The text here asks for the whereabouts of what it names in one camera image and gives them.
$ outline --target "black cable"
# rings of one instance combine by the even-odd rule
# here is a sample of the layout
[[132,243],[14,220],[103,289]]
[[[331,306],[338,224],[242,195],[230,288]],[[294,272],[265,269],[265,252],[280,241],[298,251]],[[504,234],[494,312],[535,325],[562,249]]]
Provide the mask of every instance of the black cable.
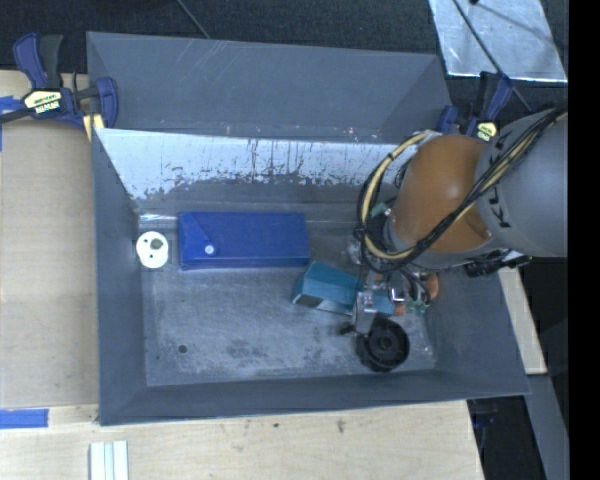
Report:
[[[489,52],[489,50],[487,49],[487,46],[482,41],[482,38],[478,35],[478,32],[476,31],[476,29],[473,28],[473,25],[469,21],[469,18],[462,10],[462,7],[460,7],[460,3],[458,2],[458,0],[452,0],[452,1],[453,1],[453,4],[456,6],[456,9],[458,9],[460,16],[462,16],[462,19],[467,24],[469,31],[471,32],[471,34],[473,34],[473,37],[475,37],[476,41],[478,42],[478,45],[480,46],[480,48],[482,48],[482,51],[489,59],[489,62],[491,62],[491,64],[493,64],[493,67],[496,68],[496,70],[498,71],[498,74],[507,76],[506,73],[502,70],[502,67],[500,67],[500,64],[498,64],[498,61],[496,61],[496,59],[493,57],[493,55],[491,55],[491,52]],[[533,110],[531,109],[529,104],[522,97],[522,94],[520,94],[520,91],[518,91],[518,89],[516,89],[513,86],[512,86],[512,90],[513,90],[513,94],[516,95],[516,98],[518,98],[520,100],[520,103],[522,103],[522,105],[524,106],[524,108],[527,109],[527,112],[533,112]]]
[[184,5],[184,2],[182,0],[176,0],[176,2],[178,2],[178,5],[180,7],[182,7],[182,10],[187,14],[187,16],[189,16],[189,19],[191,21],[193,21],[194,25],[196,27],[198,27],[198,30],[200,30],[200,32],[202,32],[202,35],[206,38],[206,39],[211,39],[211,36],[209,34],[207,34],[207,31],[203,28],[203,26],[200,24],[200,22],[196,19],[196,17],[191,13],[191,11],[187,8],[186,5]]
[[[455,219],[458,215],[460,215],[462,212],[464,212],[468,206],[473,204],[479,197],[484,195],[486,192],[488,192],[493,187],[493,185],[487,185],[487,182],[491,179],[491,177],[497,171],[499,171],[502,168],[505,169],[505,172],[497,180],[499,182],[502,179],[502,177],[505,175],[506,171],[508,171],[512,165],[517,163],[522,158],[522,156],[526,152],[529,151],[529,148],[531,148],[533,146],[533,144],[535,143],[535,141],[538,139],[538,137],[541,136],[542,131],[545,130],[548,126],[550,126],[552,123],[556,122],[556,120],[558,120],[560,118],[560,116],[564,115],[565,113],[566,113],[566,107],[560,108],[560,109],[554,109],[552,112],[549,112],[546,116],[544,116],[539,121],[536,121],[533,124],[531,124],[521,134],[520,139],[517,140],[515,142],[515,144],[512,144],[511,147],[503,154],[503,156],[499,160],[494,162],[478,178],[478,180],[476,180],[473,187],[471,188],[471,190],[469,191],[469,193],[467,194],[465,199],[462,201],[462,203],[458,206],[458,208],[456,208],[453,212],[449,213],[444,219],[442,219],[427,234],[427,236],[425,236],[424,238],[419,240],[413,246],[411,253],[408,254],[407,256],[405,256],[404,258],[401,258],[399,260],[388,260],[388,259],[375,258],[375,256],[374,256],[374,259],[381,260],[381,264],[384,263],[384,266],[381,268],[381,267],[377,267],[376,265],[374,265],[373,261],[371,261],[369,258],[366,257],[366,253],[368,253],[368,250],[367,250],[367,247],[366,247],[365,241],[364,241],[365,236],[369,237],[370,240],[372,240],[372,237],[369,236],[369,234],[367,233],[366,222],[364,222],[364,223],[359,222],[359,226],[356,231],[357,231],[358,235],[362,235],[361,255],[362,255],[363,261],[365,261],[365,264],[369,268],[371,268],[372,270],[374,270],[378,273],[386,274],[386,273],[389,273],[392,271],[400,270],[401,268],[405,267],[409,263],[412,263],[416,258],[418,258],[422,253],[424,253],[429,247],[431,247],[431,245],[438,238],[440,238],[440,236],[455,222]],[[524,140],[530,140],[531,142],[521,153],[517,154],[514,157],[508,156],[508,153],[510,153],[515,148],[517,148],[520,144],[522,144]],[[363,188],[361,190],[361,197],[359,198],[359,200],[363,199],[363,193],[365,192],[365,188],[369,185],[371,178],[373,177],[374,173],[380,168],[380,165],[381,164],[379,164],[378,167],[376,167],[373,170],[373,172],[369,175],[369,178],[367,178],[367,180],[363,184]]]

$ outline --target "gray cylinder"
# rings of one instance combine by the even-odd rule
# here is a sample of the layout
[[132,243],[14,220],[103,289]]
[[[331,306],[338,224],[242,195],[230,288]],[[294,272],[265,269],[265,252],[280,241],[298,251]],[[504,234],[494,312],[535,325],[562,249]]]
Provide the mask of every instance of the gray cylinder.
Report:
[[[478,161],[476,180],[549,112],[515,121],[493,137]],[[476,203],[498,246],[528,256],[567,256],[567,119],[542,132]]]

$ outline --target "orange object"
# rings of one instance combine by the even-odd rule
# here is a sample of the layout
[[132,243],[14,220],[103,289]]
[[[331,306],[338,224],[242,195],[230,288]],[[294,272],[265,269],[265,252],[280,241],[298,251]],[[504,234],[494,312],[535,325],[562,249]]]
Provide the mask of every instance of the orange object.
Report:
[[[424,144],[410,160],[391,214],[397,235],[414,244],[455,210],[473,187],[484,141],[443,135]],[[472,207],[431,245],[435,252],[461,252],[489,239],[477,208]]]

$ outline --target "clamp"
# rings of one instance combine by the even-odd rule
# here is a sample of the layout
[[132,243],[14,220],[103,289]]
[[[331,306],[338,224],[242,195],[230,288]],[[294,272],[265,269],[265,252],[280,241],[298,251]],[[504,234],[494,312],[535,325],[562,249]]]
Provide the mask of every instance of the clamp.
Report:
[[41,36],[36,32],[24,35],[13,46],[18,69],[31,83],[31,91],[20,100],[15,100],[13,111],[0,114],[0,125],[32,117],[33,119],[53,119],[79,129],[85,129],[87,114],[80,109],[80,101],[98,97],[100,117],[106,127],[112,127],[118,116],[118,95],[112,78],[96,80],[94,87],[78,91],[75,74],[73,90],[63,87],[58,73],[58,51],[62,35]]

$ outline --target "teal object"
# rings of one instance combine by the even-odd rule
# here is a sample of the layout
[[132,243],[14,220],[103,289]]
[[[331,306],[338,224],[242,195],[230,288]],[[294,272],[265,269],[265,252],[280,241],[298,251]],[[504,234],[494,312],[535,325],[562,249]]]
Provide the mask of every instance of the teal object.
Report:
[[[357,277],[314,261],[296,282],[291,301],[309,308],[351,315],[356,303],[356,294],[362,288],[363,283]],[[393,314],[393,304],[386,293],[374,293],[373,301],[378,311]]]

